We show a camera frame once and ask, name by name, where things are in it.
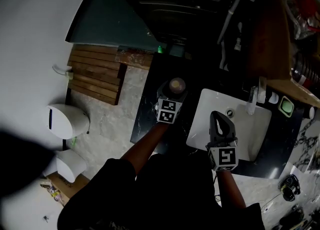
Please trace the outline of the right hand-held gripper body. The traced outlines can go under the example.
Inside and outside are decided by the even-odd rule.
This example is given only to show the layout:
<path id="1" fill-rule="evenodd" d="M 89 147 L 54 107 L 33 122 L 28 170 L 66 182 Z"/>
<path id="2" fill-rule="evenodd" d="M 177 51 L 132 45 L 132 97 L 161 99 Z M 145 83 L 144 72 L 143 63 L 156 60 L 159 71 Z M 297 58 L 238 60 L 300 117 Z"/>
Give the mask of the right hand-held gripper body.
<path id="1" fill-rule="evenodd" d="M 216 172 L 232 171 L 239 163 L 238 138 L 210 138 L 206 145 L 211 168 Z"/>

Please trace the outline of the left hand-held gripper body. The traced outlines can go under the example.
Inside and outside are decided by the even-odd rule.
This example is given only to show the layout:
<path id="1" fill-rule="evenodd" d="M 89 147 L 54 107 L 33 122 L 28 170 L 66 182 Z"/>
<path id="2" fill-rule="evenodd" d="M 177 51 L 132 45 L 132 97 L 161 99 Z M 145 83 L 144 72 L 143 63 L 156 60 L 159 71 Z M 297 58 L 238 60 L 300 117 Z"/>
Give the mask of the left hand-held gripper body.
<path id="1" fill-rule="evenodd" d="M 157 90 L 157 103 L 155 104 L 157 122 L 166 124 L 175 122 L 188 94 L 186 87 L 184 92 L 180 94 L 171 92 L 169 88 L 170 81 L 164 82 Z"/>

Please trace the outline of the person's right forearm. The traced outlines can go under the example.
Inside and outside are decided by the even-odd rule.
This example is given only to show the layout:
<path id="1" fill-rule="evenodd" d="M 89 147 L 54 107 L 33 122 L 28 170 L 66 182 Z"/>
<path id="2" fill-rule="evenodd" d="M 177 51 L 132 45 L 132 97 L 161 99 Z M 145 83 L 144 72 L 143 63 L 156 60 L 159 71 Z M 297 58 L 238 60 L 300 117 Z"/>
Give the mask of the person's right forearm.
<path id="1" fill-rule="evenodd" d="M 244 209 L 246 203 L 230 171 L 216 172 L 221 206 L 225 210 Z"/>

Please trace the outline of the person's left forearm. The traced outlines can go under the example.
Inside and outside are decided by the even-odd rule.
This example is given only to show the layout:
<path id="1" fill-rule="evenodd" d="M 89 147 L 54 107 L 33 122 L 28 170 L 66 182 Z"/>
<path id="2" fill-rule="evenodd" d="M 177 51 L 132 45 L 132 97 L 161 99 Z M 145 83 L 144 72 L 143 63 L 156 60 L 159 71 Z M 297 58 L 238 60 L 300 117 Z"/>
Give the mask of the person's left forearm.
<path id="1" fill-rule="evenodd" d="M 156 123 L 148 133 L 146 133 L 121 157 L 122 160 L 126 160 L 132 164 L 135 175 L 137 175 L 147 163 L 168 127 L 169 124 L 167 123 Z"/>

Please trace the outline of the chrome faucet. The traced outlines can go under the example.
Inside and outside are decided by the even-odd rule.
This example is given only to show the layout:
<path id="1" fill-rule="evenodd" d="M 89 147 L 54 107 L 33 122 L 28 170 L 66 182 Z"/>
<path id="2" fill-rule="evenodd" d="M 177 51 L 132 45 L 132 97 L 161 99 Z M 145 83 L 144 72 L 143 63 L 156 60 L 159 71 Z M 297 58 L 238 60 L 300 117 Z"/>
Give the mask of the chrome faucet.
<path id="1" fill-rule="evenodd" d="M 246 112 L 249 115 L 253 115 L 256 109 L 256 105 L 257 105 L 257 99 L 258 99 L 258 91 L 259 88 L 257 86 L 253 86 L 250 89 L 250 94 L 249 94 L 249 98 L 248 98 L 248 102 L 246 103 Z"/>

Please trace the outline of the black sink countertop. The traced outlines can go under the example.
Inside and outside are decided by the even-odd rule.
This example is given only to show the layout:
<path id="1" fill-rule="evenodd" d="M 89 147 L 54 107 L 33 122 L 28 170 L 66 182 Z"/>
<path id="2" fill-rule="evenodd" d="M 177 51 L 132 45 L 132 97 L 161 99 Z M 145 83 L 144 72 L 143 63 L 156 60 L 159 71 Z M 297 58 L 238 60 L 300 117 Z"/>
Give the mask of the black sink countertop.
<path id="1" fill-rule="evenodd" d="M 233 74 L 172 55 L 156 53 L 142 92 L 131 142 L 136 143 L 156 123 L 157 91 L 173 78 L 186 84 L 186 98 L 175 123 L 156 147 L 163 155 L 199 152 L 207 158 L 210 114 L 231 110 L 238 139 L 239 164 L 234 174 L 278 179 L 294 148 L 302 123 L 303 108 L 285 117 L 276 105 L 258 104 L 253 114 L 246 112 L 247 84 Z"/>

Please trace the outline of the green soap dish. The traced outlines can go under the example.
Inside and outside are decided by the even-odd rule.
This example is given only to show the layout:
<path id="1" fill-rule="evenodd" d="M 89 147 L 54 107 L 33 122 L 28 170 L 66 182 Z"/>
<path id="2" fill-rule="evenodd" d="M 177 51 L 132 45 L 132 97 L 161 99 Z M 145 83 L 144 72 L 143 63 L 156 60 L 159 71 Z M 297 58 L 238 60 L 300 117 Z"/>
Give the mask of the green soap dish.
<path id="1" fill-rule="evenodd" d="M 283 96 L 278 104 L 278 110 L 287 118 L 292 116 L 294 107 L 294 104 L 286 96 Z"/>

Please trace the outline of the black headset device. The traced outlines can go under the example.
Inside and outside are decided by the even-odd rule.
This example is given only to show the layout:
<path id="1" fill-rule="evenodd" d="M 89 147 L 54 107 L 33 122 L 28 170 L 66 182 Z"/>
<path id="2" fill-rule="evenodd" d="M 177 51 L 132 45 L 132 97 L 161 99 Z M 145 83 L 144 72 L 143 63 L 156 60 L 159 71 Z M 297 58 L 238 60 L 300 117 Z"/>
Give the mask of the black headset device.
<path id="1" fill-rule="evenodd" d="M 293 202 L 296 196 L 301 194 L 301 187 L 298 178 L 294 174 L 286 176 L 279 184 L 279 190 L 287 202 Z"/>

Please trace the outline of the person's black t-shirt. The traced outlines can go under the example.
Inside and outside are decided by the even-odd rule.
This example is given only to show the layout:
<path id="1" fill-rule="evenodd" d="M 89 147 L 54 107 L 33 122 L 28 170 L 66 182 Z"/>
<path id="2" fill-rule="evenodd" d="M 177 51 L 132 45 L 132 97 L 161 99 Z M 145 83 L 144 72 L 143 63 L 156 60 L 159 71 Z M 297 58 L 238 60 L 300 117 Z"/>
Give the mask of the person's black t-shirt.
<path id="1" fill-rule="evenodd" d="M 108 159 L 64 206 L 57 230 L 264 230 L 259 204 L 223 208 L 206 155 L 152 155 L 139 173 Z"/>

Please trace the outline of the wooden slatted platform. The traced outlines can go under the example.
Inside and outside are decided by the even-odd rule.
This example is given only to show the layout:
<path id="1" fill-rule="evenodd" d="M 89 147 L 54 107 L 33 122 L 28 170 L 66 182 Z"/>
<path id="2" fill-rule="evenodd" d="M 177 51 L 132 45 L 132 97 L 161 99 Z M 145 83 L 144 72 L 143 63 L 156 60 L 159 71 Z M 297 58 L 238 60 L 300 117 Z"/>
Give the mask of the wooden slatted platform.
<path id="1" fill-rule="evenodd" d="M 67 63 L 73 73 L 68 88 L 116 106 L 127 67 L 149 70 L 153 54 L 124 46 L 74 44 Z"/>

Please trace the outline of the white marble-patterned cabinet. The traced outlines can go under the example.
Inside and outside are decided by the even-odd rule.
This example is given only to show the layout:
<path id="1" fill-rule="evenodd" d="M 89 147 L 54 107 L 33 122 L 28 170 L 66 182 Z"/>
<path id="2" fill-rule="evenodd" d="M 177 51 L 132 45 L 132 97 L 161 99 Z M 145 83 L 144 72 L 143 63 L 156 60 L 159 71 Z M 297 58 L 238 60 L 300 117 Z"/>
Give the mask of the white marble-patterned cabinet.
<path id="1" fill-rule="evenodd" d="M 320 142 L 320 120 L 303 119 L 291 155 L 291 163 L 302 173 L 308 171 Z"/>

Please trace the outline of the brown cardboard box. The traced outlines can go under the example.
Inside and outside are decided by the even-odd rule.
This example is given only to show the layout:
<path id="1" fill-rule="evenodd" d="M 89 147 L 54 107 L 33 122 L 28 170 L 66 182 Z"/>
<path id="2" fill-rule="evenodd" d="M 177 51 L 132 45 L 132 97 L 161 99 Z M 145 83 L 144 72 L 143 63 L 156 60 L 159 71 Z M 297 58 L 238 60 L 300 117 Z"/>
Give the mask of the brown cardboard box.
<path id="1" fill-rule="evenodd" d="M 255 0 L 249 35 L 246 73 L 264 77 L 274 90 L 320 108 L 320 97 L 292 77 L 290 31 L 283 0 Z"/>

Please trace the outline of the white rounded container with slot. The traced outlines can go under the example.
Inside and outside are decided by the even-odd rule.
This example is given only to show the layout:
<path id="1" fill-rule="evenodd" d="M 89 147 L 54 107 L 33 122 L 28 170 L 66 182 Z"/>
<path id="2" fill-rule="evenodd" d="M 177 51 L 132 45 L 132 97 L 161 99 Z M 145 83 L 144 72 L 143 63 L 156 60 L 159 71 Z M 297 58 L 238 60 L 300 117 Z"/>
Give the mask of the white rounded container with slot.
<path id="1" fill-rule="evenodd" d="M 47 110 L 47 129 L 63 140 L 89 132 L 90 119 L 78 107 L 66 104 L 50 104 Z"/>

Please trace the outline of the grey drain pipe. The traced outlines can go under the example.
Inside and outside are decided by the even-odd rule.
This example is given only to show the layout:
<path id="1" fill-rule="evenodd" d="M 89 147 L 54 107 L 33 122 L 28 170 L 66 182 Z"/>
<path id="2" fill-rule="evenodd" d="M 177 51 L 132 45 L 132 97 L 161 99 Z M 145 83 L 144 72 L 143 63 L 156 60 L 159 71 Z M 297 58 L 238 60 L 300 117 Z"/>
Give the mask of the grey drain pipe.
<path id="1" fill-rule="evenodd" d="M 217 40 L 217 44 L 220 44 L 223 37 L 224 37 L 224 34 L 228 28 L 228 25 L 230 23 L 230 20 L 235 12 L 235 10 L 237 9 L 238 5 L 240 3 L 240 0 L 235 0 L 233 5 L 231 6 L 231 8 L 228 10 L 228 13 L 227 13 L 227 16 L 225 18 L 225 21 L 224 21 L 224 24 L 223 24 L 223 27 L 221 29 L 221 32 L 219 34 L 219 37 L 218 37 L 218 40 Z"/>

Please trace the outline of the flat brown cardboard piece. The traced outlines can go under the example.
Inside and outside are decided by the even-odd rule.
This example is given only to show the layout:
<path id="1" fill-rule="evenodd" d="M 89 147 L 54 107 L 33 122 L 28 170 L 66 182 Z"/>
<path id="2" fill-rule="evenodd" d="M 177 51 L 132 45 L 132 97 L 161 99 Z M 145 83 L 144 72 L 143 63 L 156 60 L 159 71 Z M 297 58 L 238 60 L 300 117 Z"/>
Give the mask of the flat brown cardboard piece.
<path id="1" fill-rule="evenodd" d="M 57 172 L 49 174 L 47 178 L 55 188 L 69 199 L 90 182 L 90 180 L 82 174 L 80 174 L 74 182 L 69 182 Z"/>

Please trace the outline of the red plastic bag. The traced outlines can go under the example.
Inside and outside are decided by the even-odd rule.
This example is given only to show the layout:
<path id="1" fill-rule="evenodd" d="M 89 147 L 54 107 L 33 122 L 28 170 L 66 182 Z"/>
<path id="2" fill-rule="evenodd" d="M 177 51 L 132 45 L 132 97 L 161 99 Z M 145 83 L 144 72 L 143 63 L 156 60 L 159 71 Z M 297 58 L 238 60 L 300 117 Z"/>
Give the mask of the red plastic bag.
<path id="1" fill-rule="evenodd" d="M 320 9 L 316 0 L 285 0 L 285 9 L 293 23 L 295 40 L 320 33 Z"/>

